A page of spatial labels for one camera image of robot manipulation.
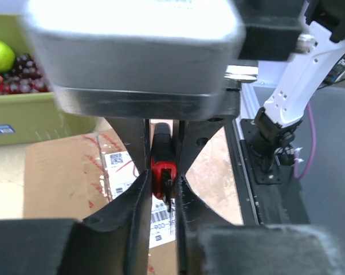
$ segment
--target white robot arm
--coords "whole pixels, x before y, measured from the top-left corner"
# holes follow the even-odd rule
[[[306,105],[334,64],[345,54],[345,40],[330,41],[331,32],[313,21],[313,51],[294,54],[277,88],[264,103],[265,114],[281,128],[297,123]]]

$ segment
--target red clip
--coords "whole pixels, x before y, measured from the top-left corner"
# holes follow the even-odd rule
[[[170,126],[167,123],[158,123],[155,127],[151,147],[151,169],[152,191],[156,198],[163,199],[167,191],[165,183],[169,179],[174,181],[177,177],[174,146]]]
[[[164,172],[170,174],[171,180],[174,182],[177,177],[177,166],[173,162],[157,162],[154,163],[151,158],[151,169],[153,174],[153,193],[156,198],[163,199],[165,196],[166,188],[164,186]]]

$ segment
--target mounting plate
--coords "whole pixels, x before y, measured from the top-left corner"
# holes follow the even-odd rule
[[[290,169],[282,169],[282,166],[279,165],[279,160],[275,161],[273,164],[271,172],[263,172],[261,169],[262,157],[258,156],[251,149],[250,141],[253,136],[257,133],[258,129],[253,124],[251,119],[242,119],[240,121],[242,134],[245,139],[245,145],[247,147],[248,160],[250,161],[250,166],[253,169],[253,174],[257,184],[284,184],[290,174]]]

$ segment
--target cable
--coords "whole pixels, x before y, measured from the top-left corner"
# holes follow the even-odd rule
[[[319,87],[317,90],[321,90],[323,88],[326,88],[326,87],[329,87],[329,86],[332,86],[334,84],[341,83],[344,81],[345,81],[345,78],[341,79],[339,81],[336,81],[332,84],[327,84],[325,86]],[[298,150],[295,150],[295,153],[294,153],[295,164],[293,165],[293,176],[297,180],[301,180],[301,179],[305,178],[305,176],[309,173],[309,170],[310,170],[312,163],[314,161],[315,151],[316,151],[316,128],[315,128],[314,115],[312,112],[310,102],[306,105],[306,110],[308,112],[310,129],[311,129],[311,152],[310,152],[308,163],[306,164],[304,171],[301,173],[301,175],[299,175],[299,156],[300,156],[300,154],[299,154]]]
[[[334,85],[334,84],[338,84],[338,83],[341,83],[341,82],[344,82],[344,81],[345,81],[345,78],[343,78],[343,79],[341,79],[341,80],[338,80],[338,81],[336,81],[336,82],[333,82],[333,83],[331,83],[331,84],[326,84],[326,85],[324,85],[324,86],[321,86],[321,87],[319,87],[319,88],[316,89],[316,90],[318,91],[318,90],[324,89],[324,88],[326,88],[326,87],[329,87],[329,86],[332,86],[332,85]]]

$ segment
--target red grapes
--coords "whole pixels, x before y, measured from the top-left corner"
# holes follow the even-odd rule
[[[0,95],[49,92],[47,80],[28,53],[16,57],[12,69],[2,74],[2,77]]]

